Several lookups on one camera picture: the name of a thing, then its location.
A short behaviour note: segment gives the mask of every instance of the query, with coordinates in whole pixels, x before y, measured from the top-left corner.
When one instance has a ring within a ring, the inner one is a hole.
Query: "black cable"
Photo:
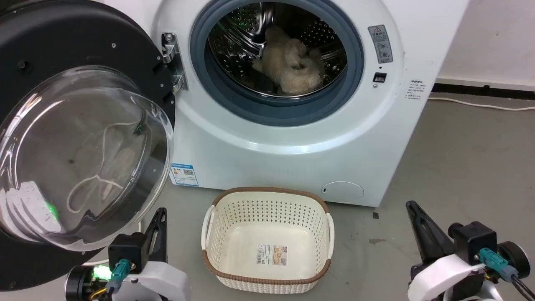
[[[113,301],[113,291],[114,291],[114,287],[110,287],[110,290],[108,291],[108,301]]]
[[[535,299],[535,294],[528,288],[527,285],[524,284],[524,282],[522,282],[522,280],[518,279],[518,277],[516,275],[512,275],[511,279],[513,279],[513,282],[515,282],[521,288],[523,288],[531,296],[531,298]]]
[[[511,282],[513,284],[513,286],[515,287],[515,289],[520,293],[520,295],[522,295],[522,297],[526,298],[526,300],[528,301],[533,301],[530,296],[528,296],[523,290],[522,288],[519,286],[519,284],[516,282],[516,281],[512,281]]]

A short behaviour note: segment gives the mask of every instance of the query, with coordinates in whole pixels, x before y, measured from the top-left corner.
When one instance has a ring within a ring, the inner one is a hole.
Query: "green light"
[[[54,218],[58,220],[58,210],[54,207],[54,205],[47,203],[47,207],[50,213],[52,213],[52,215],[54,216]]]
[[[109,280],[111,279],[111,271],[107,266],[96,266],[93,268],[93,277]]]

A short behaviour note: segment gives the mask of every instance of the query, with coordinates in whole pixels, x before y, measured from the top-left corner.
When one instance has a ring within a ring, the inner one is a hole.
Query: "basket handle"
[[[329,253],[327,258],[330,259],[334,252],[334,222],[330,213],[327,213],[327,222],[329,222]]]
[[[206,214],[204,215],[201,231],[201,248],[203,250],[206,250],[206,246],[208,245],[208,238],[210,237],[210,232],[212,230],[213,216],[215,215],[215,213],[215,206],[212,205],[210,206],[210,208],[208,208],[208,211],[206,211]]]

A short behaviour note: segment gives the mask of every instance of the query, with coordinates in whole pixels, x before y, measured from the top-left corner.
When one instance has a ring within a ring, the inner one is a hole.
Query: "black baseboard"
[[[472,87],[472,86],[461,86],[461,85],[434,84],[432,91],[441,92],[441,93],[456,93],[456,94],[469,94],[469,95],[480,95],[480,96],[490,96],[490,97],[535,100],[535,93],[533,91],[497,89],[497,88],[491,88],[490,86]]]

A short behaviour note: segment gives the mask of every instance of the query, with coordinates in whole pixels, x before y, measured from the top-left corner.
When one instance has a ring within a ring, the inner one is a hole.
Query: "concrete floor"
[[[530,101],[449,96],[509,107]],[[478,220],[535,258],[535,111],[507,112],[430,101],[424,109],[381,206],[329,204],[336,227],[331,268],[306,294],[277,300],[406,300],[409,268],[420,261],[404,204],[416,200],[439,226]],[[193,300],[273,300],[223,286],[201,257],[202,219],[219,191],[167,183],[153,211],[169,213],[169,263],[186,272]],[[379,219],[372,213],[378,212]],[[526,284],[535,289],[535,277]],[[0,299],[63,300],[64,277]],[[521,300],[500,283],[504,300]]]

